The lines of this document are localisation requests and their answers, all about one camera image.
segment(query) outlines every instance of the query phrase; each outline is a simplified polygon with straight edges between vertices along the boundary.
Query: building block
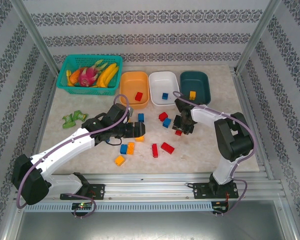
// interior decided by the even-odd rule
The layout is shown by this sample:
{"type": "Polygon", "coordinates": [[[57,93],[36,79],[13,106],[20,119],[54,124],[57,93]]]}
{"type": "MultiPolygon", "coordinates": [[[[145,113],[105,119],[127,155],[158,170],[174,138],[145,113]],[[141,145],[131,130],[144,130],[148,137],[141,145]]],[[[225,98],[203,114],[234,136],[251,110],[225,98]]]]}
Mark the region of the building block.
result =
{"type": "Polygon", "coordinates": [[[195,91],[190,91],[190,96],[189,96],[189,100],[195,100],[196,99],[196,92],[195,91]]]}
{"type": "Polygon", "coordinates": [[[162,93],[162,99],[168,100],[168,93],[162,93]]]}
{"type": "Polygon", "coordinates": [[[167,117],[168,117],[168,114],[166,114],[165,111],[159,115],[159,119],[161,122],[163,122],[167,117]]]}
{"type": "Polygon", "coordinates": [[[136,142],[143,142],[144,140],[145,140],[145,136],[140,136],[135,138],[136,142]]]}
{"type": "Polygon", "coordinates": [[[145,122],[145,115],[143,113],[138,113],[138,122],[139,123],[145,122]]]}
{"type": "Polygon", "coordinates": [[[163,124],[162,124],[162,125],[163,125],[165,128],[169,128],[170,123],[171,123],[171,119],[170,119],[170,118],[166,118],[166,119],[163,121],[163,124]]]}
{"type": "Polygon", "coordinates": [[[134,154],[135,151],[135,143],[134,142],[129,142],[128,143],[128,151],[126,152],[127,154],[134,154]]]}
{"type": "Polygon", "coordinates": [[[162,143],[161,148],[169,154],[172,154],[175,150],[174,147],[170,146],[168,143],[165,143],[165,142],[162,143]]]}
{"type": "Polygon", "coordinates": [[[124,164],[125,161],[126,160],[124,159],[124,157],[120,155],[114,160],[114,163],[120,167],[122,164],[124,164]]]}
{"type": "Polygon", "coordinates": [[[128,145],[127,144],[121,144],[120,147],[120,154],[127,154],[128,145]]]}
{"type": "Polygon", "coordinates": [[[152,144],[152,156],[156,159],[158,157],[158,147],[157,144],[152,144]]]}
{"type": "Polygon", "coordinates": [[[175,131],[175,135],[181,136],[181,134],[182,134],[182,131],[180,131],[180,130],[175,131]]]}
{"type": "Polygon", "coordinates": [[[136,93],[134,99],[135,99],[136,101],[140,102],[141,99],[142,99],[142,95],[143,95],[143,93],[138,91],[138,92],[136,93]]]}

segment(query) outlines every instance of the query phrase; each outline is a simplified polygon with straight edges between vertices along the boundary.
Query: plastic container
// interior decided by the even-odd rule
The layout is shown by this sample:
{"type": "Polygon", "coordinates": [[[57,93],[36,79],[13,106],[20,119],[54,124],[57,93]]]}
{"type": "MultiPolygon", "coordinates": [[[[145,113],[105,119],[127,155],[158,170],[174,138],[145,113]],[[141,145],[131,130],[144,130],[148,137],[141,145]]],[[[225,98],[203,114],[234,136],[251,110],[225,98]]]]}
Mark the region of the plastic container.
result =
{"type": "Polygon", "coordinates": [[[181,93],[188,96],[195,92],[195,104],[208,104],[211,101],[208,76],[202,71],[184,71],[180,75],[181,93]]]}
{"type": "Polygon", "coordinates": [[[86,95],[115,95],[116,89],[119,86],[120,76],[122,72],[123,59],[121,56],[112,55],[83,55],[74,54],[68,55],[60,70],[56,86],[60,89],[66,90],[70,94],[86,94],[86,95]],[[108,87],[75,87],[68,86],[66,71],[70,70],[72,73],[82,67],[91,67],[96,61],[103,59],[102,64],[108,63],[104,68],[106,69],[110,64],[116,63],[119,66],[118,72],[109,82],[108,87]]]}
{"type": "Polygon", "coordinates": [[[173,91],[179,91],[176,75],[171,71],[157,71],[149,76],[151,101],[158,109],[171,109],[176,106],[176,97],[173,91]],[[168,94],[168,99],[162,99],[163,93],[168,94]]]}
{"type": "MultiPolygon", "coordinates": [[[[121,76],[120,94],[126,95],[133,109],[144,109],[149,102],[148,75],[143,71],[127,71],[121,76]],[[142,93],[141,101],[135,100],[137,92],[142,93]]],[[[120,97],[120,102],[126,106],[126,99],[120,97]]]]}

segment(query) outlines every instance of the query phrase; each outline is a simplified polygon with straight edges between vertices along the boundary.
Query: teal basket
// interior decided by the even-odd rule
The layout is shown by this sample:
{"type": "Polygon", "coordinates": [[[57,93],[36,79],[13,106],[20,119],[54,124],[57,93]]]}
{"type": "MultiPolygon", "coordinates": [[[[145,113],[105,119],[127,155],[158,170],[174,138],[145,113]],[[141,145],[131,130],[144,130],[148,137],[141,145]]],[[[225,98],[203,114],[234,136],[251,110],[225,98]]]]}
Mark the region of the teal basket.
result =
{"type": "Polygon", "coordinates": [[[59,73],[58,79],[56,81],[56,86],[60,89],[66,90],[70,94],[85,94],[85,95],[115,95],[116,89],[119,87],[119,82],[121,78],[123,59],[121,56],[113,55],[83,55],[83,54],[73,54],[68,55],[62,65],[61,71],[59,73]],[[109,82],[107,88],[103,87],[75,87],[68,86],[68,80],[66,71],[70,70],[71,73],[82,67],[91,67],[96,61],[103,59],[101,63],[108,63],[104,70],[110,65],[116,63],[119,66],[118,72],[114,75],[112,80],[109,82]]]}

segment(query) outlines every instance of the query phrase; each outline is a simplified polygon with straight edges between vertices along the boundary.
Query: yellow block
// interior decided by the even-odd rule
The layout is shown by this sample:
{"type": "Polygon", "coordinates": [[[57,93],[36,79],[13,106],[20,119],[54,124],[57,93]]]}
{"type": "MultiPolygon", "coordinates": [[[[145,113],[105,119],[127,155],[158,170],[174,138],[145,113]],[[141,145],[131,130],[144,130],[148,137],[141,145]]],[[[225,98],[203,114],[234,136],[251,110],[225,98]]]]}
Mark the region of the yellow block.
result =
{"type": "Polygon", "coordinates": [[[140,136],[135,138],[136,142],[143,142],[144,140],[145,140],[145,136],[140,136]]]}
{"type": "Polygon", "coordinates": [[[120,167],[122,164],[124,164],[125,161],[126,160],[124,159],[124,157],[120,155],[114,160],[114,163],[120,167]]]}
{"type": "Polygon", "coordinates": [[[128,143],[128,150],[126,151],[126,154],[134,154],[135,151],[135,143],[134,142],[129,142],[128,143]]]}
{"type": "Polygon", "coordinates": [[[196,99],[196,92],[195,91],[190,91],[189,99],[192,100],[192,101],[196,99]]]}

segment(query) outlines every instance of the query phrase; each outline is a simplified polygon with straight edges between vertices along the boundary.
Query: wallpaper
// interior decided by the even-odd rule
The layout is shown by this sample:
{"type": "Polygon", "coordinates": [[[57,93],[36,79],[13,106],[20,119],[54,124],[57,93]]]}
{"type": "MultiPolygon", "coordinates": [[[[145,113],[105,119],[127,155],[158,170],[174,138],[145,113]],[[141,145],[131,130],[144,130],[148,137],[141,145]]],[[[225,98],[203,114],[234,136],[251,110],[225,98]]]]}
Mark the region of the wallpaper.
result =
{"type": "Polygon", "coordinates": [[[269,0],[25,0],[61,67],[69,54],[120,55],[125,65],[234,67],[269,0]]]}
{"type": "Polygon", "coordinates": [[[283,0],[241,74],[300,233],[300,0],[283,0]]]}
{"type": "Polygon", "coordinates": [[[15,192],[14,161],[21,153],[33,153],[53,84],[11,3],[0,0],[0,230],[15,192]]]}

